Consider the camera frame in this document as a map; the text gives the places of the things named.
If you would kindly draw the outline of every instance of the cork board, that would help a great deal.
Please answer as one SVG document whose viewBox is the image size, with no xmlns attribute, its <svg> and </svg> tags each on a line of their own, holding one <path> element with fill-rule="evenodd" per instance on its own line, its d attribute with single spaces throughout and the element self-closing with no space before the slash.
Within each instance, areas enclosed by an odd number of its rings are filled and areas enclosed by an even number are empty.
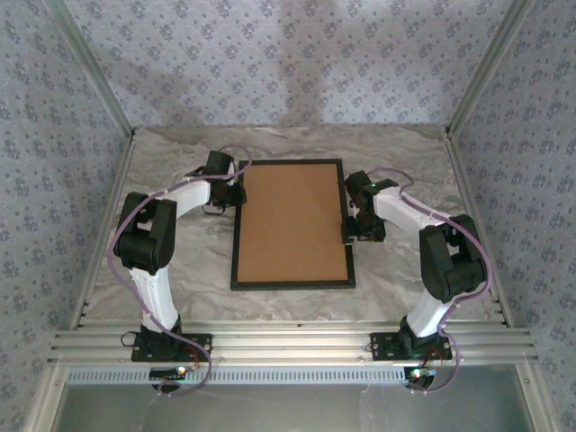
<svg viewBox="0 0 576 432">
<path fill-rule="evenodd" d="M 356 286 L 340 159 L 254 161 L 239 181 L 247 203 L 236 210 L 232 290 Z"/>
</svg>

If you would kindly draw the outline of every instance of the enclosure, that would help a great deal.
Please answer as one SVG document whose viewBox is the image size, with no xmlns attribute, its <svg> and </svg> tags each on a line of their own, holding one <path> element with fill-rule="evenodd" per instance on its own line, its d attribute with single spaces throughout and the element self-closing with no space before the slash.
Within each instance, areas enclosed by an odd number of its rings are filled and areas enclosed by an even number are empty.
<svg viewBox="0 0 576 432">
<path fill-rule="evenodd" d="M 473 217 L 496 283 L 448 322 L 462 371 L 422 400 L 394 385 L 405 364 L 378 368 L 365 350 L 422 291 L 413 237 L 387 225 L 383 244 L 355 242 L 354 289 L 232 292 L 234 211 L 191 211 L 170 283 L 184 327 L 214 335 L 217 374 L 189 396 L 200 408 L 184 424 L 576 430 L 572 4 L 27 0 L 2 11 L 2 430 L 157 430 L 149 413 L 178 409 L 153 398 L 149 367 L 120 344 L 141 310 L 105 252 L 129 192 L 167 187 L 230 143 L 257 160 L 341 159 L 345 176 L 408 172 L 415 198 Z M 248 375 L 266 368 L 299 378 Z M 320 370 L 334 375 L 302 375 Z M 366 375 L 336 378 L 348 373 Z M 118 416 L 128 398 L 138 403 Z M 462 426 L 446 420 L 457 401 L 488 408 Z M 291 414 L 310 407 L 316 418 Z M 406 426 L 410 409 L 420 414 Z M 267 424 L 266 410 L 282 420 Z"/>
</svg>

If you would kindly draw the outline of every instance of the marble floor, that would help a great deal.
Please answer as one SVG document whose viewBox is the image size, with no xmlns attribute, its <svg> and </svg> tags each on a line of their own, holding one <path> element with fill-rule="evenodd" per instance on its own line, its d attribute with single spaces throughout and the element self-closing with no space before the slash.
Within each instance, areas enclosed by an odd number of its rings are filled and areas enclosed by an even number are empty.
<svg viewBox="0 0 576 432">
<path fill-rule="evenodd" d="M 171 185 L 202 165 L 211 149 L 230 143 L 248 147 L 254 159 L 341 158 L 345 176 L 378 165 L 397 167 L 416 178 L 409 193 L 423 203 L 451 214 L 464 211 L 437 127 L 137 130 L 110 237 L 128 192 L 149 193 Z M 240 151 L 234 156 L 244 158 Z M 399 320 L 423 290 L 418 240 L 388 225 L 383 244 L 354 244 L 355 289 L 232 292 L 233 222 L 233 209 L 222 217 L 206 216 L 198 209 L 178 220 L 170 283 L 183 320 Z M 124 272 L 120 260 L 118 267 Z M 492 307 L 489 299 L 471 302 L 454 318 L 500 319 Z M 113 279 L 105 259 L 85 313 L 93 320 L 140 318 L 138 304 Z"/>
</svg>

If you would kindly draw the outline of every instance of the white wall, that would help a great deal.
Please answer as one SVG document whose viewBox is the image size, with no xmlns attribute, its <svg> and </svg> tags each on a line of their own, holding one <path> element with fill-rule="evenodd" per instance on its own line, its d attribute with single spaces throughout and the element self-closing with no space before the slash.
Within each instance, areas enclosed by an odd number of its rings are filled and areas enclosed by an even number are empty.
<svg viewBox="0 0 576 432">
<path fill-rule="evenodd" d="M 69 0 L 134 126 L 437 123 L 509 0 Z"/>
<path fill-rule="evenodd" d="M 0 4 L 0 430 L 68 326 L 126 139 L 42 2 Z"/>
<path fill-rule="evenodd" d="M 576 430 L 576 8 L 536 1 L 457 137 L 516 325 Z"/>
</svg>

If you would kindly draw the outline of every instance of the metal frame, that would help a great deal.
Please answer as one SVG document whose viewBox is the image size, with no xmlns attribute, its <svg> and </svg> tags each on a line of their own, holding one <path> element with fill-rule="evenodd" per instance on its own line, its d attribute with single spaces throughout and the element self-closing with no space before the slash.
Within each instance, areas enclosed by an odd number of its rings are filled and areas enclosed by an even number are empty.
<svg viewBox="0 0 576 432">
<path fill-rule="evenodd" d="M 456 138 L 452 137 L 448 132 L 445 137 L 445 143 L 448 149 L 448 154 L 450 155 L 450 161 L 452 162 L 456 181 L 458 183 L 458 187 L 460 188 L 460 193 L 464 199 L 466 211 L 471 214 L 476 221 L 476 227 L 478 229 L 480 240 L 488 251 L 488 254 L 493 257 L 493 254 L 491 253 L 491 242 L 486 229 L 484 228 L 484 222 L 480 214 L 480 209 L 478 208 L 476 201 L 473 199 L 472 185 L 468 175 L 464 171 L 464 161 L 456 142 Z M 502 286 L 503 284 L 500 279 L 500 273 L 498 269 L 495 269 L 494 285 L 491 287 L 492 295 L 497 296 L 499 299 L 499 304 L 501 306 L 502 314 L 506 324 L 510 328 L 514 329 L 515 327 L 512 311 L 510 309 L 506 295 L 502 291 Z M 558 412 L 556 411 L 556 408 L 552 402 L 550 391 L 545 382 L 542 366 L 539 363 L 518 363 L 516 369 L 518 378 L 522 383 L 522 391 L 524 393 L 528 410 L 532 416 L 535 429 L 537 431 L 562 431 L 563 428 L 558 417 Z"/>
<path fill-rule="evenodd" d="M 74 52 L 78 63 L 92 81 L 94 90 L 100 96 L 114 123 L 124 135 L 129 137 L 132 134 L 130 122 L 65 1 L 46 0 L 44 3 L 54 17 L 72 52 Z"/>
<path fill-rule="evenodd" d="M 137 321 L 85 321 L 78 331 L 57 333 L 49 365 L 132 367 L 131 348 L 120 337 L 138 331 Z M 184 322 L 184 333 L 211 333 L 212 361 L 226 366 L 391 365 L 417 366 L 415 360 L 374 362 L 370 334 L 395 332 L 382 321 L 205 321 Z M 463 365 L 533 363 L 536 351 L 525 328 L 498 322 L 451 321 L 446 331 L 460 347 Z M 445 361 L 446 365 L 454 362 Z M 149 363 L 178 366 L 181 363 Z"/>
<path fill-rule="evenodd" d="M 534 2 L 535 0 L 512 0 L 510 3 L 504 17 L 500 20 L 498 29 L 490 40 L 488 48 L 484 51 L 470 83 L 454 108 L 454 113 L 448 123 L 449 133 L 453 136 L 458 135 L 473 112 L 484 88 L 490 82 L 496 67 L 508 51 Z"/>
<path fill-rule="evenodd" d="M 80 289 L 80 294 L 78 295 L 78 300 L 76 301 L 76 307 L 72 312 L 72 319 L 70 320 L 69 325 L 71 330 L 76 330 L 78 328 L 80 320 L 83 316 L 84 307 L 87 306 L 88 299 L 90 299 L 92 296 L 92 290 L 94 289 L 96 277 L 98 276 L 100 264 L 102 263 L 102 257 L 104 256 L 104 250 L 106 249 L 106 243 L 108 242 L 108 237 L 110 235 L 110 227 L 113 224 L 113 217 L 114 214 L 116 214 L 116 208 L 118 206 L 118 201 L 120 200 L 122 187 L 124 186 L 124 180 L 128 174 L 128 168 L 130 167 L 133 153 L 134 137 L 131 136 L 126 146 L 124 147 L 124 151 L 120 159 L 120 164 L 118 166 L 118 171 L 116 172 L 116 177 L 114 178 L 112 190 L 110 191 L 110 196 L 108 197 L 108 203 L 106 204 L 106 209 L 104 210 L 104 215 L 102 216 L 102 222 L 100 223 L 100 228 L 98 229 L 98 234 L 96 235 L 94 251 L 90 256 L 90 262 L 88 263 L 88 268 L 86 269 L 86 275 L 84 276 L 82 288 Z"/>
<path fill-rule="evenodd" d="M 22 432 L 52 430 L 67 378 L 67 367 L 53 365 L 44 369 Z"/>
</svg>

